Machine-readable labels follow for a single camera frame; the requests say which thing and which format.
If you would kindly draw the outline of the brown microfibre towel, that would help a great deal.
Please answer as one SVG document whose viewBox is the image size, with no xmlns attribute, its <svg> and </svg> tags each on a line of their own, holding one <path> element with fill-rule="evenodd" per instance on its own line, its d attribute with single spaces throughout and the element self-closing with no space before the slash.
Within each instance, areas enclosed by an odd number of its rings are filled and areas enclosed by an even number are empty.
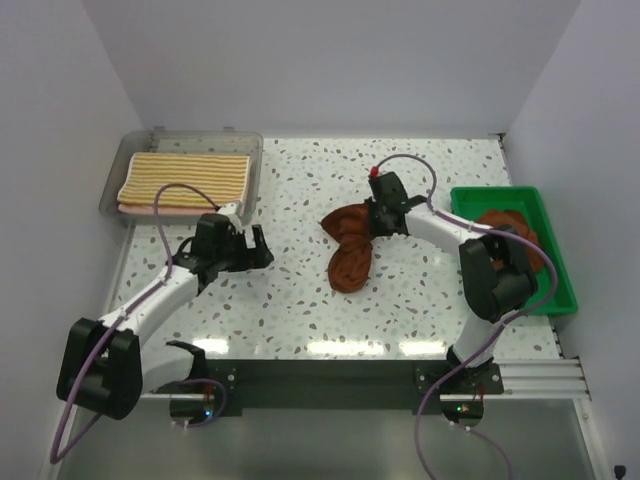
<svg viewBox="0 0 640 480">
<path fill-rule="evenodd" d="M 338 243 L 327 268 L 331 288 L 343 294 L 361 290 L 369 279 L 373 256 L 368 204 L 338 208 L 326 215 L 320 225 Z"/>
</svg>

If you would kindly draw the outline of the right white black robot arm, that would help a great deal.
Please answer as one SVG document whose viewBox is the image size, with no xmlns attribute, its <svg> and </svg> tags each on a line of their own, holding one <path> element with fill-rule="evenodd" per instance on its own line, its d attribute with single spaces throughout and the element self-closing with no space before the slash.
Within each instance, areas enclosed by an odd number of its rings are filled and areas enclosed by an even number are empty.
<svg viewBox="0 0 640 480">
<path fill-rule="evenodd" d="M 459 261 L 469 316 L 448 348 L 441 385 L 468 392 L 493 361 L 493 350 L 508 315 L 537 293 L 538 282 L 517 231 L 473 226 L 432 208 L 424 196 L 410 197 L 393 173 L 371 169 L 369 231 L 373 237 L 402 234 L 424 240 Z"/>
</svg>

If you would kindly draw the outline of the yellow white striped towel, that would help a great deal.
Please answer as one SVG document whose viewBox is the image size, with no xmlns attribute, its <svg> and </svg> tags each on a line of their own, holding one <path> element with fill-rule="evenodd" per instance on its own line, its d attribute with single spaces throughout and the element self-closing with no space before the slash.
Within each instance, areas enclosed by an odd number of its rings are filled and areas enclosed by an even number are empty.
<svg viewBox="0 0 640 480">
<path fill-rule="evenodd" d="M 177 154 L 138 152 L 131 157 L 117 200 L 130 206 L 150 206 L 157 191 L 167 184 L 190 185 L 207 197 L 184 189 L 162 194 L 159 205 L 167 208 L 207 208 L 242 201 L 246 196 L 248 155 Z"/>
</svg>

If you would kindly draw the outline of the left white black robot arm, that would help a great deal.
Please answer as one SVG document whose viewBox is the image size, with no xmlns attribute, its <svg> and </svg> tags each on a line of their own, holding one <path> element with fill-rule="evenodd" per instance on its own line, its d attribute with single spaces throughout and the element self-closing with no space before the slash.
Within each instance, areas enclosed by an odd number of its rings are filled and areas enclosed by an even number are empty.
<svg viewBox="0 0 640 480">
<path fill-rule="evenodd" d="M 118 309 L 97 320 L 81 318 L 68 334 L 57 397 L 120 420 L 142 394 L 175 383 L 185 392 L 208 379 L 203 349 L 170 341 L 170 355 L 153 363 L 144 344 L 177 310 L 222 273 L 264 269 L 274 260 L 261 225 L 245 227 L 224 214 L 204 214 L 193 236 L 170 254 L 158 276 Z"/>
</svg>

